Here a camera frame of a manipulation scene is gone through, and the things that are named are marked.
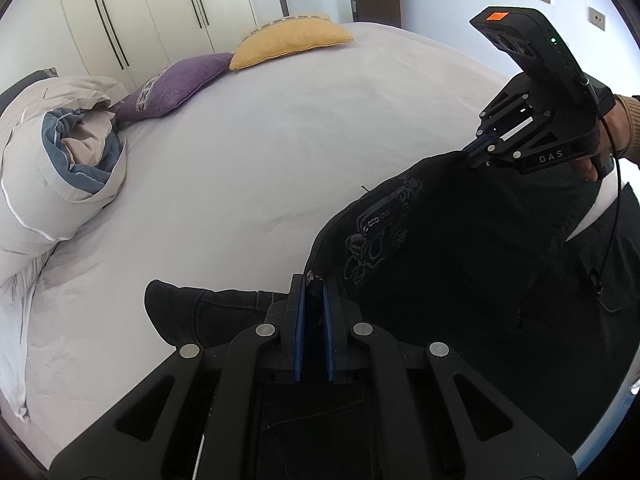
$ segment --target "yellow pillow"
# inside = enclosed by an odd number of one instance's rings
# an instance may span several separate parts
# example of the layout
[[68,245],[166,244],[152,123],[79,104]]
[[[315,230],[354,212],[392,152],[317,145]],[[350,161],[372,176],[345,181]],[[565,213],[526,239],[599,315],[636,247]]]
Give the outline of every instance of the yellow pillow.
[[268,59],[353,41],[353,36],[325,16],[287,16],[249,34],[233,56],[231,70]]

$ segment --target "white bed sheet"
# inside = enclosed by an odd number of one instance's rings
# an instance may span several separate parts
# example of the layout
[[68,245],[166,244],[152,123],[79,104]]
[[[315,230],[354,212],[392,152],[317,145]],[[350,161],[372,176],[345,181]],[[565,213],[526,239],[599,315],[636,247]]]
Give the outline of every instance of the white bed sheet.
[[0,304],[0,392],[20,420],[27,415],[24,372],[27,364],[27,327],[36,283],[18,301]]
[[149,281],[287,292],[361,186],[465,146],[507,81],[436,41],[347,27],[351,44],[229,74],[123,132],[119,196],[58,245],[34,295],[30,420],[7,418],[45,466],[172,352]]

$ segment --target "brown sleeve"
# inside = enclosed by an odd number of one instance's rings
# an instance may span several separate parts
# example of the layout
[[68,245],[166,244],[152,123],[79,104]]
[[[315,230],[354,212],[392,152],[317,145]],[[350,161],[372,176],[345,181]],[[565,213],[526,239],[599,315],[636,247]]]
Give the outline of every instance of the brown sleeve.
[[640,165],[640,101],[634,97],[616,95],[626,110],[626,116],[631,125],[631,143],[623,156],[631,162]]

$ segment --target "bolt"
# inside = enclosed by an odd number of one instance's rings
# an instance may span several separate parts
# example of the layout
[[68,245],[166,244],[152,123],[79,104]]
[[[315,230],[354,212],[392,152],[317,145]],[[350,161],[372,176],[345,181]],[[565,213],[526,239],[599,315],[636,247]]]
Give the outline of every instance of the bolt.
[[353,331],[357,335],[371,335],[373,327],[369,323],[356,323],[353,325]]
[[271,323],[262,323],[255,327],[255,333],[260,337],[269,337],[276,333],[276,327],[274,327]]
[[445,357],[449,354],[449,347],[444,343],[435,342],[429,345],[429,352],[436,357]]
[[200,347],[198,345],[194,345],[193,343],[189,343],[180,348],[180,357],[184,357],[185,359],[196,357],[199,353]]

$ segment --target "black cable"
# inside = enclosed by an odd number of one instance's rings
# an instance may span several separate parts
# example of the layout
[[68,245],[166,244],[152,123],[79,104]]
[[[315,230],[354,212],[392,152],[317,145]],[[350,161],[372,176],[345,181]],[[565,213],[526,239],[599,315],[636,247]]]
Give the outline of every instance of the black cable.
[[[622,193],[622,176],[620,175],[620,158],[618,156],[618,150],[616,149],[616,143],[613,141],[613,134],[611,133],[611,129],[607,124],[606,119],[603,116],[600,116],[600,121],[604,126],[605,131],[607,132],[607,137],[609,137],[609,142],[611,144],[611,155],[616,164],[616,174],[618,177],[618,196],[616,198],[616,213],[613,218],[613,225],[611,227],[611,236],[609,237],[609,243],[607,244],[607,249],[605,250],[604,257],[602,259],[602,264],[600,266],[600,270],[596,275],[596,293],[600,295],[602,293],[602,274],[604,273],[604,268],[607,265],[607,259],[609,258],[609,253],[611,252],[611,248],[613,246],[613,242],[616,239],[616,228],[618,227],[618,217],[620,216],[620,197]],[[611,310],[608,309],[601,301],[599,301],[600,306],[609,314],[615,314],[619,309]]]

